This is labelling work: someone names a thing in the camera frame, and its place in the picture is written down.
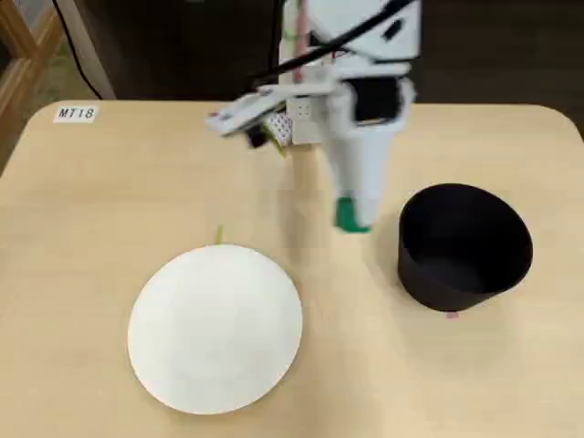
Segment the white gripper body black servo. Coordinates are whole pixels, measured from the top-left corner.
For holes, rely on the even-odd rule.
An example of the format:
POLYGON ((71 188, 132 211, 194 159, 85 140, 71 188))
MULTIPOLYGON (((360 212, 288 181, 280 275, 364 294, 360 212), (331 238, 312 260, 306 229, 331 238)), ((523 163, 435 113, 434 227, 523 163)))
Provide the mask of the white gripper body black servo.
POLYGON ((318 131, 324 138, 396 132, 414 100, 414 85, 405 76, 335 78, 319 103, 318 131))

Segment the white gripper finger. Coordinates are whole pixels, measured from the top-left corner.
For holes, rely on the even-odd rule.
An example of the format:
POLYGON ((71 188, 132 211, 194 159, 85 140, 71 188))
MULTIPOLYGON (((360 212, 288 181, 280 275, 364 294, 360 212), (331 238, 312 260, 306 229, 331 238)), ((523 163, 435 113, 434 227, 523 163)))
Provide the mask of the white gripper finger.
POLYGON ((386 187, 394 136, 390 131, 357 130, 345 137, 324 137, 324 152, 337 195, 335 226, 374 226, 386 187))

